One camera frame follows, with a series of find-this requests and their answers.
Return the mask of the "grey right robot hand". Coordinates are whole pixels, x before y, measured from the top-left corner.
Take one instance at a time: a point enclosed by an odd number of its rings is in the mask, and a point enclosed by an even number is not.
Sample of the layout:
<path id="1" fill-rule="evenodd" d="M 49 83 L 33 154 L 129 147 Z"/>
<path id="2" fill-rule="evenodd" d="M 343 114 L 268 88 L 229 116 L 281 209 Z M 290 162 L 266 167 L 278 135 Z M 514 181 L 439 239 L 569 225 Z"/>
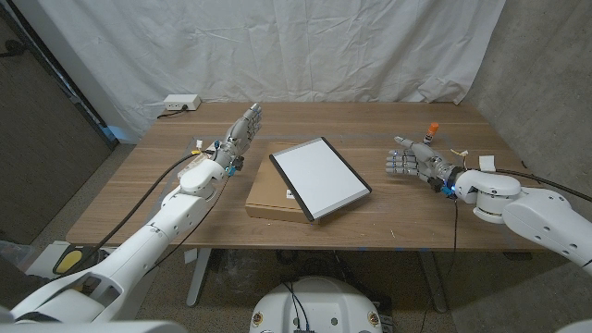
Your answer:
<path id="1" fill-rule="evenodd" d="M 388 152 L 385 167 L 388 174 L 417 176 L 433 191 L 442 192 L 449 198 L 456 198 L 454 190 L 456 179 L 463 173 L 461 166 L 455 166 L 422 142 L 399 136 L 395 137 L 394 141 L 404 149 Z"/>

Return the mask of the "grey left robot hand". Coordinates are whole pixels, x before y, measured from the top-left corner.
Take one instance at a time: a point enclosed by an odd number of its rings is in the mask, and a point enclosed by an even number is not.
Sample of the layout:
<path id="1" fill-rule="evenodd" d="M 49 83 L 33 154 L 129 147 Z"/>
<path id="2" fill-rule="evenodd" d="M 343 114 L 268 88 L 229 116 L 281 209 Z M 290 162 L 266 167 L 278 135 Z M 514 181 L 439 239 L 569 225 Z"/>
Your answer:
<path id="1" fill-rule="evenodd" d="M 212 159 L 221 165 L 229 176 L 241 171 L 244 153 L 261 128 L 262 107 L 255 103 L 226 132 L 222 141 L 216 141 Z"/>

